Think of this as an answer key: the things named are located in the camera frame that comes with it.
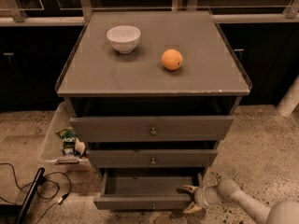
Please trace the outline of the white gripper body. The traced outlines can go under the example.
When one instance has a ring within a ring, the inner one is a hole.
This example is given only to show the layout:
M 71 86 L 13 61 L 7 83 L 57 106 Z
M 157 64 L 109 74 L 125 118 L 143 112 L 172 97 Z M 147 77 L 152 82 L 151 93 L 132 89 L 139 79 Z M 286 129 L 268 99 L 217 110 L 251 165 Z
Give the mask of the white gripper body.
M 198 187 L 194 193 L 194 200 L 196 204 L 203 208 L 221 204 L 221 196 L 216 186 Z

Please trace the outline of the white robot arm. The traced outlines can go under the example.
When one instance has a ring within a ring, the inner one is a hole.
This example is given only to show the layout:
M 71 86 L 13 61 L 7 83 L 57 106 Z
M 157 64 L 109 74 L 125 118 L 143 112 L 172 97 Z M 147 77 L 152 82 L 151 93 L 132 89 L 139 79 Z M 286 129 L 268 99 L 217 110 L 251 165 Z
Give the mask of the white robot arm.
M 220 143 L 220 156 L 183 212 L 238 208 L 254 224 L 299 224 L 299 82 L 278 105 L 245 105 Z

